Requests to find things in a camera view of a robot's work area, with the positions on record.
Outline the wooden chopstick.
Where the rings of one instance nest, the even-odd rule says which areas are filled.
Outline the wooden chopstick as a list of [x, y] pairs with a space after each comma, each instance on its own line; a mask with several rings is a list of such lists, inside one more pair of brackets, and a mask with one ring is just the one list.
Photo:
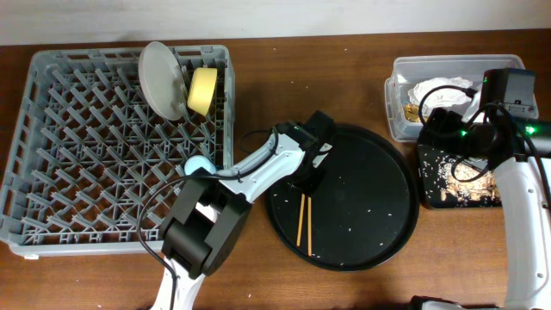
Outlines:
[[305, 194], [301, 194], [300, 195], [299, 218], [298, 218], [298, 226], [297, 226], [297, 237], [296, 237], [296, 246], [297, 247], [300, 247], [300, 243], [301, 243], [305, 200], [306, 200]]
[[307, 197], [307, 255], [313, 255], [312, 247], [312, 197]]

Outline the white paper napkin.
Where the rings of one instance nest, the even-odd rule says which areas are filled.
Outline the white paper napkin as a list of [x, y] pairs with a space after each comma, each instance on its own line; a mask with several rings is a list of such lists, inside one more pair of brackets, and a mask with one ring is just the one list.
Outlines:
[[[409, 103], [419, 106], [423, 97], [430, 91], [439, 86], [456, 86], [460, 88], [470, 88], [474, 85], [472, 81], [462, 77], [434, 77], [416, 84], [408, 91]], [[455, 89], [442, 89], [429, 95], [424, 101], [423, 114], [428, 116], [433, 108], [458, 109], [463, 108], [471, 99], [462, 91]]]

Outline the gold snack wrapper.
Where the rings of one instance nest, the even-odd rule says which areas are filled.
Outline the gold snack wrapper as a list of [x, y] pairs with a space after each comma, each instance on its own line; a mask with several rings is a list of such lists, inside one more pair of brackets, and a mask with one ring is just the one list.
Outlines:
[[420, 122], [421, 121], [421, 118], [419, 117], [419, 114], [418, 114], [418, 105], [412, 104], [412, 103], [407, 103], [403, 107], [403, 110], [404, 110], [404, 116], [405, 116], [407, 121], [410, 121], [410, 122]]

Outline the food scraps and rice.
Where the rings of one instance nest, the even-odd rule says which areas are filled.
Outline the food scraps and rice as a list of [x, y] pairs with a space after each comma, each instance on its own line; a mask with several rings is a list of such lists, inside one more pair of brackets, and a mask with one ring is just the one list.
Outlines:
[[476, 177], [480, 170], [468, 161], [455, 167], [454, 158], [437, 157], [423, 161], [420, 175], [423, 181], [425, 200], [433, 208], [490, 208], [500, 207], [501, 201], [495, 178], [488, 171], [480, 178], [467, 183]]

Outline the light blue plastic cup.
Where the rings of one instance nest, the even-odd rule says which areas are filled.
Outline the light blue plastic cup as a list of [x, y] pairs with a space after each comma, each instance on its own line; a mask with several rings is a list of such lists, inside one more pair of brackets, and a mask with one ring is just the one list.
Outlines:
[[207, 157], [202, 155], [194, 155], [184, 163], [184, 173], [186, 175], [192, 175], [199, 169], [203, 169], [209, 174], [215, 174], [217, 171], [216, 166]]

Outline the yellow bowl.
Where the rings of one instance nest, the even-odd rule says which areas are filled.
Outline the yellow bowl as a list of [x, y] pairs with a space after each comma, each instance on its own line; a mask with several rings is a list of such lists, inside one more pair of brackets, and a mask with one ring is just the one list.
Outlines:
[[197, 68], [194, 71], [187, 106], [196, 113], [206, 116], [214, 98], [217, 80], [215, 68]]

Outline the grey round plate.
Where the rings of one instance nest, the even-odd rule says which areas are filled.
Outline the grey round plate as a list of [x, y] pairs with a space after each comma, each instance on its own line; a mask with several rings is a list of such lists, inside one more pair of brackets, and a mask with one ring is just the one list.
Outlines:
[[163, 43], [149, 43], [139, 56], [139, 83], [145, 101], [159, 116], [169, 121], [183, 116], [184, 79], [173, 52]]

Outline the pink plastic cup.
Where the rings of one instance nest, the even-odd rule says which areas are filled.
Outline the pink plastic cup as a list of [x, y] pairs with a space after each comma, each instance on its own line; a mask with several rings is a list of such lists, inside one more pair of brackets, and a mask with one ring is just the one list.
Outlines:
[[195, 209], [213, 223], [216, 222], [220, 215], [220, 212], [217, 211], [215, 208], [211, 207], [210, 205], [202, 205], [200, 202], [196, 203]]

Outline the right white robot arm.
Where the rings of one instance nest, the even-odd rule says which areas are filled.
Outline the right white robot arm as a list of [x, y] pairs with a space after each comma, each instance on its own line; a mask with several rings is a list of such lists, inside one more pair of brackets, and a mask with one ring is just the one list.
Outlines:
[[486, 71], [474, 114], [464, 121], [435, 108], [420, 119], [417, 140], [460, 159], [486, 159], [505, 217], [507, 309], [550, 307], [550, 124], [532, 115], [534, 86], [532, 71]]

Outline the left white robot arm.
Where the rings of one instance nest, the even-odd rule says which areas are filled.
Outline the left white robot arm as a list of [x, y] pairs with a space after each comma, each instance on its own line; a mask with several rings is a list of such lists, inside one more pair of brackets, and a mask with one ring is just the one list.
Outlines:
[[212, 173], [200, 165], [175, 180], [180, 191], [159, 228], [161, 250], [153, 255], [164, 266], [154, 308], [192, 308], [202, 282], [226, 261], [263, 192], [284, 178], [315, 187], [336, 129], [330, 116], [317, 111], [306, 123], [274, 126], [262, 147], [228, 169]]

